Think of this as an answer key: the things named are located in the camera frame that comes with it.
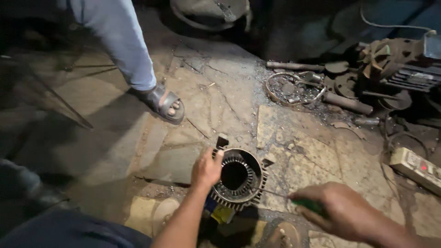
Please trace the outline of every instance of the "dark pants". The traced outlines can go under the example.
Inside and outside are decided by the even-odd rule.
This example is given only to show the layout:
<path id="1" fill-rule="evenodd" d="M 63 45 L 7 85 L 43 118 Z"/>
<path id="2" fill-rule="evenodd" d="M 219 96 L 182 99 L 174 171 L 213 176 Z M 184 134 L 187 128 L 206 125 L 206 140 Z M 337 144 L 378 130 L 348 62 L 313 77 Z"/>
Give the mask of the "dark pants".
<path id="1" fill-rule="evenodd" d="M 74 210 L 53 210 L 12 230 L 0 247 L 137 248 L 152 239 L 132 228 L 95 219 Z"/>

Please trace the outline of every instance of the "green screwdriver handle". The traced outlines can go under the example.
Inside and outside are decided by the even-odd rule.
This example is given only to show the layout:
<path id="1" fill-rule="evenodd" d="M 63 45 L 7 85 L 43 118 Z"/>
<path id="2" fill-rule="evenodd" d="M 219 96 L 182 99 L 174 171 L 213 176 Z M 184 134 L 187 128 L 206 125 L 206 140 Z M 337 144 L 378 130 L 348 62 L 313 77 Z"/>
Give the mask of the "green screwdriver handle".
<path id="1" fill-rule="evenodd" d="M 323 218 L 328 218 L 328 214 L 326 213 L 324 207 L 320 203 L 317 203 L 307 198 L 291 200 L 291 202 L 296 205 L 304 206 L 305 208 L 313 211 L 314 213 L 322 216 Z"/>

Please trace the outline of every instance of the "white cable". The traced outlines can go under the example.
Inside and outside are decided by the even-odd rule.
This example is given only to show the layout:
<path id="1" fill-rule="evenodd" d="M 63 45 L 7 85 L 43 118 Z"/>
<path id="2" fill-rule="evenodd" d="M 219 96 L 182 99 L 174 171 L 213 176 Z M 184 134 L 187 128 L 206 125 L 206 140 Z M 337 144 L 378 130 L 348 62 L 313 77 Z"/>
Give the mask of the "white cable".
<path id="1" fill-rule="evenodd" d="M 360 6 L 360 16 L 361 16 L 361 19 L 362 19 L 365 23 L 367 23 L 367 24 L 369 24 L 369 25 L 371 25 L 371 26 L 375 26 L 375 27 L 381 27 L 381 28 L 414 28 L 414 29 L 427 30 L 428 32 L 434 31 L 434 30 L 431 29 L 431 28 L 428 28 L 428 27 L 421 27 L 421 26 L 408 26 L 408 25 L 380 25 L 380 24 L 376 24 L 376 23 L 371 23 L 371 22 L 369 22 L 368 20 L 366 20 L 366 18 L 365 18 L 364 15 L 363 15 L 363 2 L 361 3 L 361 6 Z"/>

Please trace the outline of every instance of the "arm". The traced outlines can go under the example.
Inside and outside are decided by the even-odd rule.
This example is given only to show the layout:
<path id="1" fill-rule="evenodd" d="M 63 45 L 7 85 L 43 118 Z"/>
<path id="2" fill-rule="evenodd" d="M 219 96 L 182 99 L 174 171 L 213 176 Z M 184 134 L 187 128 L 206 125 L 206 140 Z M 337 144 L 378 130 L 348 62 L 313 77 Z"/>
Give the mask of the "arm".
<path id="1" fill-rule="evenodd" d="M 328 218 L 323 218 L 303 206 L 298 206 L 296 211 L 330 234 L 377 247 L 421 247 L 417 237 L 408 233 L 404 226 L 384 216 L 360 194 L 344 184 L 329 182 L 309 186 L 289 197 L 319 202 L 326 210 Z"/>
<path id="2" fill-rule="evenodd" d="M 151 248 L 196 247 L 205 199 L 211 187 L 221 177 L 224 151 L 218 151 L 214 160 L 212 152 L 213 148 L 210 147 L 193 167 L 188 194 L 162 232 L 154 239 Z"/>

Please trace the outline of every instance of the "screwdriver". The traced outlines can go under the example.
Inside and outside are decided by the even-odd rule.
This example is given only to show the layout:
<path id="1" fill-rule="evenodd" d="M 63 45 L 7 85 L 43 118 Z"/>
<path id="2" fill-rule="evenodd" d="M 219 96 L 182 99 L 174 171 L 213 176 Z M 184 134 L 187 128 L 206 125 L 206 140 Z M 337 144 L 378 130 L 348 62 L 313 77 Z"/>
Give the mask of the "screwdriver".
<path id="1" fill-rule="evenodd" d="M 285 199 L 289 199 L 288 196 L 286 196 L 286 195 L 281 195 L 281 194 L 278 194 L 278 193 L 275 193 L 275 192 L 272 192 L 272 191 L 269 191 L 269 190 L 266 190 L 263 188 L 258 188 L 258 187 L 253 187 L 253 188 L 268 192 L 270 194 L 273 194 L 273 195 L 276 195 L 279 197 L 283 197 Z M 296 205 L 304 206 L 305 208 L 313 211 L 314 213 L 322 216 L 323 218 L 328 217 L 328 214 L 326 213 L 325 209 L 320 205 L 320 203 L 317 203 L 311 199 L 303 198 L 303 199 L 297 199 L 297 200 L 293 200 L 293 199 L 289 199 L 289 200 L 291 200 L 291 202 Z"/>

